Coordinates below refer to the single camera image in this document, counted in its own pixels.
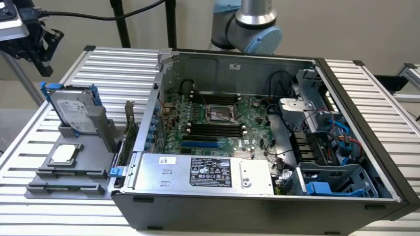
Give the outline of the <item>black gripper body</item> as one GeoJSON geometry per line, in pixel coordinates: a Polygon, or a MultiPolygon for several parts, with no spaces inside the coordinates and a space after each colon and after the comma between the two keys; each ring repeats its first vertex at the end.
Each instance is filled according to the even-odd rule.
{"type": "Polygon", "coordinates": [[[28,24],[30,35],[23,38],[2,41],[0,50],[16,59],[24,58],[27,61],[35,61],[35,59],[46,61],[44,26],[46,23],[43,22],[28,24]]]}

